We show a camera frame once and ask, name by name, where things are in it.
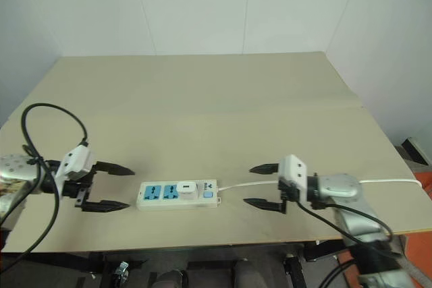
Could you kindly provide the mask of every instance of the power cord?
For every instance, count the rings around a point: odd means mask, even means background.
[[[32,188],[30,188],[31,190],[29,190],[21,199],[19,202],[22,202],[29,194],[30,192],[37,187],[37,185],[40,183],[41,180],[41,167],[43,168],[43,170],[45,171],[45,174],[48,177],[48,180],[51,184],[51,187],[53,188],[53,193],[54,193],[54,200],[55,200],[55,204],[54,204],[54,211],[53,211],[53,215],[51,216],[51,220],[49,221],[47,227],[45,228],[45,230],[42,232],[42,234],[39,236],[39,238],[24,252],[22,252],[14,261],[12,261],[12,263],[8,264],[5,268],[3,268],[0,272],[0,274],[3,274],[4,272],[8,271],[11,267],[13,267],[15,264],[17,264],[20,260],[22,260],[23,258],[25,258],[29,253],[31,253],[31,251],[37,246],[39,245],[39,243],[47,236],[48,232],[51,230],[52,226],[54,225],[55,219],[57,218],[57,214],[59,212],[59,204],[60,204],[60,197],[59,197],[59,192],[57,190],[57,186],[55,185],[55,179],[53,174],[51,173],[51,170],[48,168],[48,166],[45,164],[43,157],[39,154],[38,150],[36,149],[36,147],[33,144],[33,141],[30,138],[30,135],[28,134],[28,130],[27,130],[27,114],[36,107],[50,107],[50,108],[54,108],[57,109],[59,111],[63,111],[64,113],[68,114],[70,117],[72,117],[73,119],[75,119],[75,121],[78,122],[78,124],[80,124],[82,131],[84,133],[84,137],[81,140],[80,144],[81,145],[85,145],[87,146],[87,130],[84,126],[84,124],[70,111],[68,111],[67,109],[64,109],[63,107],[57,106],[57,105],[52,105],[49,103],[34,103],[28,107],[26,107],[24,109],[24,111],[22,112],[21,115],[21,130],[22,130],[22,134],[24,135],[24,139],[27,142],[27,146],[24,147],[24,150],[33,158],[33,161],[38,165],[38,168],[36,170],[37,174],[36,174],[36,181],[35,184],[33,185]],[[14,204],[13,208],[11,208],[11,210],[5,215],[5,218],[2,220],[2,223],[5,221],[6,217],[9,216],[14,209],[18,206],[19,203]]]
[[[335,267],[332,271],[329,272],[329,274],[321,281],[321,284],[318,288],[328,288],[333,280],[341,273],[344,272],[346,269],[351,267],[352,265],[356,264],[354,260],[349,260],[344,263],[341,263],[339,266]]]
[[[422,187],[421,182],[419,180],[414,179],[374,179],[374,180],[360,180],[360,183],[383,183],[383,182],[404,182],[404,183],[415,183]],[[220,187],[218,192],[222,192],[223,190],[228,190],[237,187],[246,187],[248,185],[272,185],[278,183],[278,180],[267,180],[267,181],[255,181],[255,182],[245,182],[238,183],[236,185],[229,185],[227,187]]]

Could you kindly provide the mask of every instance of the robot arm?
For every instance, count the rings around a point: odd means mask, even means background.
[[[279,176],[278,189],[281,190],[282,202],[268,202],[260,198],[244,200],[257,208],[286,213],[287,201],[307,201],[313,209],[339,206],[334,208],[337,226],[361,240],[355,242],[352,237],[342,236],[358,267],[358,280],[363,287],[414,287],[410,277],[391,256],[387,235],[382,227],[371,219],[341,209],[352,208],[376,218],[355,177],[346,174],[307,176],[306,165],[294,155],[287,156],[279,164],[261,165],[250,171],[259,174],[277,172]]]
[[[36,107],[49,107],[63,111],[75,119],[82,128],[84,133],[82,141],[77,147],[66,153],[62,161],[44,161],[28,135],[26,116]],[[88,201],[93,177],[97,171],[108,172],[111,175],[134,175],[134,172],[113,163],[95,162],[93,153],[88,148],[86,128],[74,114],[49,103],[35,103],[24,109],[21,128],[27,142],[23,148],[28,155],[0,156],[1,247],[4,246],[7,235],[14,228],[28,194],[42,192],[54,194],[57,209],[58,202],[63,196],[75,198],[75,207],[86,212],[111,212],[129,207],[128,204],[111,200]],[[54,212],[47,231],[51,228],[56,216],[57,212]]]

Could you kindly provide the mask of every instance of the electrical socket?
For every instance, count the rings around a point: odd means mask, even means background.
[[[163,199],[178,199],[177,185],[165,185]]]
[[[148,185],[146,186],[146,190],[144,192],[144,200],[159,199],[160,195],[161,195],[160,185]]]

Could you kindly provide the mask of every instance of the white cable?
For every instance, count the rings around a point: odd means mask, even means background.
[[[360,183],[377,183],[377,182],[410,182],[410,183],[416,183],[422,188],[421,182],[419,180],[414,179],[374,179],[374,180],[360,180]],[[270,180],[270,181],[256,181],[256,182],[245,182],[245,183],[239,183],[237,185],[230,185],[228,187],[221,187],[219,188],[218,192],[221,192],[223,190],[232,189],[236,187],[246,187],[248,185],[273,185],[278,183],[278,180]]]
[[[237,185],[230,185],[228,187],[221,187],[219,188],[218,192],[221,192],[222,190],[226,190],[226,189],[236,188],[236,187],[245,187],[247,185],[274,185],[276,183],[278,183],[278,180],[245,182],[245,183],[239,183]]]
[[[414,179],[374,179],[374,180],[360,180],[360,183],[372,183],[372,182],[411,182],[416,183],[420,187],[422,187],[421,182],[419,180]]]

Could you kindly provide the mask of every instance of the floor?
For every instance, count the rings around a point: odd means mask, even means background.
[[[187,250],[147,250],[121,253],[112,258],[118,260],[146,260],[141,269],[131,271],[126,288],[146,288],[150,272],[159,274],[173,269],[185,269],[188,262],[210,260],[248,259],[262,274],[268,288],[292,287],[287,281],[282,260],[286,254],[295,254],[298,244],[277,244],[265,246],[242,246],[222,248],[196,248]],[[318,287],[325,275],[337,266],[333,257],[316,262],[302,262],[304,277],[308,287]],[[214,270],[203,273],[192,273],[194,284],[191,288],[222,288],[224,274]],[[78,286],[78,279],[84,280]],[[92,278],[91,274],[69,270],[56,266],[47,266],[23,261],[1,276],[1,287],[44,287],[44,288],[97,288],[100,276]],[[332,284],[333,288],[346,288],[343,276]]]

